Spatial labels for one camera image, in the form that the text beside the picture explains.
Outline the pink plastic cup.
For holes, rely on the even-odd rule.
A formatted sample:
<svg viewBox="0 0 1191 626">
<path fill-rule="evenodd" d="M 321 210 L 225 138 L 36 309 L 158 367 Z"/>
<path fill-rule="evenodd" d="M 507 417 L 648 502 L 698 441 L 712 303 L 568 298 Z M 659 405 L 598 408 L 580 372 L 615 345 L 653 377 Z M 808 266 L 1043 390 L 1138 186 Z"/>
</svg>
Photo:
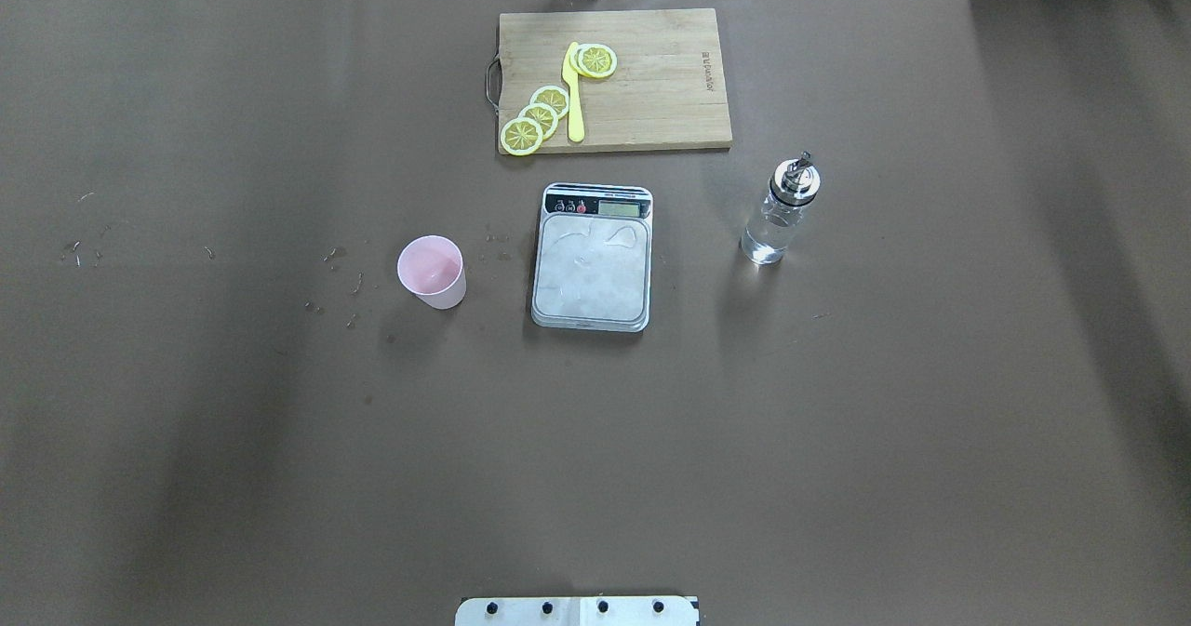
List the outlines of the pink plastic cup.
<svg viewBox="0 0 1191 626">
<path fill-rule="evenodd" d="M 467 292 L 462 250 L 441 234 L 409 242 L 395 258 L 395 275 L 407 292 L 438 311 L 462 303 Z"/>
</svg>

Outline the digital kitchen scale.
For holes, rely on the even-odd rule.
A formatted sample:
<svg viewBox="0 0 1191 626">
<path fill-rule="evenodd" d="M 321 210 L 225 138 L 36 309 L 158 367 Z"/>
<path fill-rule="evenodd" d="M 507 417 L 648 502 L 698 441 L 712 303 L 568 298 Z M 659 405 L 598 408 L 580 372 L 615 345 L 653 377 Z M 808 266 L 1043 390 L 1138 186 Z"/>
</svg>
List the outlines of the digital kitchen scale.
<svg viewBox="0 0 1191 626">
<path fill-rule="evenodd" d="M 654 206 L 651 192 L 638 186 L 547 184 L 530 287 L 534 323 L 642 332 L 650 319 Z"/>
</svg>

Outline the yellow plastic knife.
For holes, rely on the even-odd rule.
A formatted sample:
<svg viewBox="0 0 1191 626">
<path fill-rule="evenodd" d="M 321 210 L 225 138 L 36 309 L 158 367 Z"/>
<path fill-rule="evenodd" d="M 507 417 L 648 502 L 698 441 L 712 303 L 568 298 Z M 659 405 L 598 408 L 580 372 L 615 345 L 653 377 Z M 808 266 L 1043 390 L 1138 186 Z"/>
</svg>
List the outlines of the yellow plastic knife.
<svg viewBox="0 0 1191 626">
<path fill-rule="evenodd" d="M 580 80 L 579 71 L 574 65 L 575 55 L 578 51 L 578 42 L 570 42 L 569 48 L 567 48 L 566 54 L 563 54 L 561 75 L 563 83 L 569 90 L 569 127 L 567 131 L 569 133 L 569 140 L 573 143 L 582 143 L 586 138 L 586 127 L 584 126 L 584 111 L 582 111 L 582 80 Z"/>
</svg>

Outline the lemon slice middle left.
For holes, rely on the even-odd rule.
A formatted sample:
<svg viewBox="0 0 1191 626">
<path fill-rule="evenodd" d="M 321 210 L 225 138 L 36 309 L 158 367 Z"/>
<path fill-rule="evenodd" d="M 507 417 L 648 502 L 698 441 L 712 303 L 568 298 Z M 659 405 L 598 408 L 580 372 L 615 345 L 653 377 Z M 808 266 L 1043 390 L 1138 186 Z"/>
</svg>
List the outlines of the lemon slice middle left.
<svg viewBox="0 0 1191 626">
<path fill-rule="evenodd" d="M 519 117 L 540 126 L 542 140 L 549 140 L 559 127 L 560 114 L 547 104 L 529 104 L 520 109 Z"/>
</svg>

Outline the lemon slice upper left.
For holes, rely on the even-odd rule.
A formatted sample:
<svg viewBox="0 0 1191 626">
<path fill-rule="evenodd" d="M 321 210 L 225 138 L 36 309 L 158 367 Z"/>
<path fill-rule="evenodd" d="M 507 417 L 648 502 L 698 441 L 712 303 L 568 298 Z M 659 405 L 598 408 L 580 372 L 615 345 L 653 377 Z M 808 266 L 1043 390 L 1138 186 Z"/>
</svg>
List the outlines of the lemon slice upper left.
<svg viewBox="0 0 1191 626">
<path fill-rule="evenodd" d="M 559 84 L 544 84 L 544 87 L 540 87 L 532 93 L 530 104 L 549 106 L 554 113 L 563 117 L 569 113 L 569 90 L 565 87 L 559 87 Z"/>
</svg>

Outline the wooden cutting board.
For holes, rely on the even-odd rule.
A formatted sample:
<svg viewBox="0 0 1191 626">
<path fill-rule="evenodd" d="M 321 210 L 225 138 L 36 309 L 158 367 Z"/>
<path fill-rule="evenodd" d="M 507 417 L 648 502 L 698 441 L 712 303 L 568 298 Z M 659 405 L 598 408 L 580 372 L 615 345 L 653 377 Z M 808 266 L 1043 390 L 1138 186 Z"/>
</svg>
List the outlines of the wooden cutting board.
<svg viewBox="0 0 1191 626">
<path fill-rule="evenodd" d="M 727 150 L 732 124 L 713 8 L 501 13 L 498 125 L 515 120 L 545 84 L 565 87 L 570 44 L 601 44 L 618 57 L 607 79 L 579 84 L 584 140 L 562 118 L 540 154 Z"/>
</svg>

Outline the lemon slice right top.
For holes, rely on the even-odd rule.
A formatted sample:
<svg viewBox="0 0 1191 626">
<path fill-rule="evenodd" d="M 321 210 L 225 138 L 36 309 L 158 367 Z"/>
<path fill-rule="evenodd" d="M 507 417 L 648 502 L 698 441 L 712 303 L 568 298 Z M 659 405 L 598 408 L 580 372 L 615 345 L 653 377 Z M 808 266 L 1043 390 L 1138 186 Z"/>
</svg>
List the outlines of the lemon slice right top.
<svg viewBox="0 0 1191 626">
<path fill-rule="evenodd" d="M 609 79 L 621 65 L 621 60 L 611 46 L 582 44 L 580 65 L 584 67 L 587 79 Z"/>
</svg>

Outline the lemon slice right under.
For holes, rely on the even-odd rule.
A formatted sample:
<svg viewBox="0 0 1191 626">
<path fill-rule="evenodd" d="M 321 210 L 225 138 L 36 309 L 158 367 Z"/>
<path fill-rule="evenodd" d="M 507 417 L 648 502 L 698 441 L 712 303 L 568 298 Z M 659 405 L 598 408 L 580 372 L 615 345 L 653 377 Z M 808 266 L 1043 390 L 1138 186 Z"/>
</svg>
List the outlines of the lemon slice right under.
<svg viewBox="0 0 1191 626">
<path fill-rule="evenodd" d="M 582 57 L 582 45 L 578 44 L 575 46 L 570 46 L 569 65 L 570 68 L 573 68 L 574 71 L 576 71 L 578 75 L 585 76 L 586 71 L 584 71 L 582 62 L 580 61 L 581 57 Z"/>
</svg>

